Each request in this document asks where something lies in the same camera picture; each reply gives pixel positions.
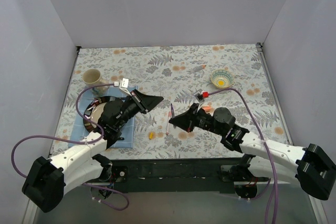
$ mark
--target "bowl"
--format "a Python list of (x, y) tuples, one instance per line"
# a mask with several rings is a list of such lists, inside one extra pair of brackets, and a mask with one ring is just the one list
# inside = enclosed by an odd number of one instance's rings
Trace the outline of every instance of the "bowl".
[(217, 69), (211, 73), (211, 82), (219, 89), (230, 87), (233, 81), (233, 75), (225, 69)]

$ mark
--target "white wall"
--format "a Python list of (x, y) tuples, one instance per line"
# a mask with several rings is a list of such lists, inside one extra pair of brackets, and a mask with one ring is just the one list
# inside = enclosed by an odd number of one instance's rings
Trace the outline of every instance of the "white wall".
[[(287, 0), (265, 54), (297, 145), (320, 145), (336, 162), (336, 0)], [(336, 188), (323, 203), (336, 223)]]
[[(0, 0), (1, 223), (21, 223), (28, 202), (10, 152), (25, 136), (55, 133), (75, 56), (50, 0)], [(19, 169), (27, 174), (49, 148), (50, 141), (23, 144)]]
[(285, 0), (51, 0), (83, 47), (263, 42)]

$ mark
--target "blue placemat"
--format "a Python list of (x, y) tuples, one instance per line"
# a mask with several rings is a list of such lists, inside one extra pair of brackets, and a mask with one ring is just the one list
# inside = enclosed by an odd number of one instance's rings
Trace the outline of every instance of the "blue placemat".
[[(129, 91), (137, 89), (138, 86), (127, 88)], [(105, 95), (110, 95), (113, 97), (126, 97), (119, 88), (110, 87)], [(86, 91), (80, 101), (78, 109), (81, 113), (84, 113), (87, 106), (94, 100), (94, 96), (90, 90)], [(125, 138), (123, 141), (117, 141), (111, 146), (111, 148), (133, 148), (133, 132), (134, 132), (134, 117), (129, 119), (129, 121), (121, 129), (121, 137)], [(78, 141), (81, 137), (85, 137), (89, 132), (85, 129), (83, 124), (83, 118), (78, 114), (76, 115), (75, 123), (73, 125), (72, 133), (70, 140)]]

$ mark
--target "leaf pattern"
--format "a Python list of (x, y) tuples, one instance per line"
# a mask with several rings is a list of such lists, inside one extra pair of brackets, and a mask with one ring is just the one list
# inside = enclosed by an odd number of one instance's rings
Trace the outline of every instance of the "leaf pattern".
[[(200, 65), (206, 68), (190, 73)], [(178, 115), (196, 102), (193, 96), (196, 90), (215, 91), (210, 76), (219, 68), (234, 74), (234, 88), (246, 99), (264, 135), (287, 143), (285, 133), (276, 133), (281, 132), (276, 129), (282, 127), (282, 122), (255, 45), (80, 49), (59, 119), (58, 136), (71, 135), (77, 95), (85, 87), (81, 77), (89, 68), (98, 68), (110, 82), (126, 77), (131, 86), (138, 85), (140, 92), (164, 97), (150, 113), (136, 115), (133, 149), (108, 149), (103, 155), (109, 159), (240, 157), (240, 153), (231, 152), (220, 143), (220, 136), (210, 132), (195, 129), (185, 133), (171, 126), (169, 135), (165, 134), (170, 103)], [(214, 109), (228, 108), (237, 124), (256, 132), (235, 92), (212, 95), (206, 99), (205, 104), (208, 103)], [(149, 139), (150, 132), (155, 133), (153, 139)], [(54, 141), (50, 152), (61, 153), (67, 148), (67, 143)]]

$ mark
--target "mug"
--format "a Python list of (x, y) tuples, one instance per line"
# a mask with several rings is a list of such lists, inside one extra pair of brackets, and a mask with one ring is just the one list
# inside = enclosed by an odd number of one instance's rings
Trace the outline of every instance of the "mug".
[[(102, 78), (101, 73), (98, 69), (89, 69), (85, 71), (85, 73), (82, 76), (82, 80), (87, 87), (109, 83), (109, 81)], [(104, 86), (104, 87), (95, 87), (90, 90), (95, 97), (101, 97), (108, 89), (109, 89), (108, 86)]]

